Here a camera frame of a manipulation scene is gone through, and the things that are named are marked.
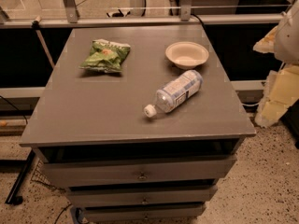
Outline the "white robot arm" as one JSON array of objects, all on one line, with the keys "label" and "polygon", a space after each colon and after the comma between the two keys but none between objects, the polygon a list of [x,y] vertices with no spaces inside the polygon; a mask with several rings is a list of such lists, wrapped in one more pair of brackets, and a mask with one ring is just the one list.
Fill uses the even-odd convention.
[{"label": "white robot arm", "polygon": [[266,128],[277,123],[299,100],[299,1],[282,13],[279,24],[253,50],[273,53],[282,62],[277,72],[269,73],[255,116],[255,122]]}]

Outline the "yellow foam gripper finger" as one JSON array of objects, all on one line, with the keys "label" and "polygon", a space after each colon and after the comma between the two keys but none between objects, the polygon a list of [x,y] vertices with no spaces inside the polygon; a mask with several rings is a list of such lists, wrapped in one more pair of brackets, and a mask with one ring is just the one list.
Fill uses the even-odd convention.
[{"label": "yellow foam gripper finger", "polygon": [[264,38],[256,42],[253,46],[253,50],[260,53],[273,53],[277,29],[278,28],[275,26],[264,36]]},{"label": "yellow foam gripper finger", "polygon": [[263,98],[254,121],[261,127],[270,127],[298,100],[299,66],[287,64],[278,72],[271,71],[265,81]]}]

